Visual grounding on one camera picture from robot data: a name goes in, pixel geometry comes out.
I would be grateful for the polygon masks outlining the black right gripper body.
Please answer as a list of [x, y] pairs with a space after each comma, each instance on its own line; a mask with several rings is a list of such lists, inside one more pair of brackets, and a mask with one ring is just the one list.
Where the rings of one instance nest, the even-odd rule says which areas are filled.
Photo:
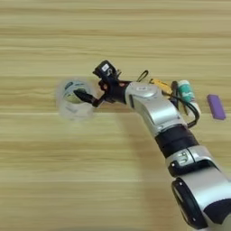
[[106, 102], [120, 102], [123, 104], [125, 104], [125, 90], [129, 84], [130, 81], [122, 81], [119, 79], [110, 79], [109, 81], [101, 79], [98, 82], [98, 85], [104, 92], [103, 99]]

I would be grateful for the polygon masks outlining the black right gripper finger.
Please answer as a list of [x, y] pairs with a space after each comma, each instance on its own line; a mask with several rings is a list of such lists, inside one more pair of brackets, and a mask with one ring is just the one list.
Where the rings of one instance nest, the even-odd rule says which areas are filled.
[[104, 101], [105, 96], [102, 96], [101, 98], [95, 98], [93, 95], [90, 95], [86, 92], [75, 90], [74, 94], [83, 102], [89, 103], [93, 107], [99, 107]]

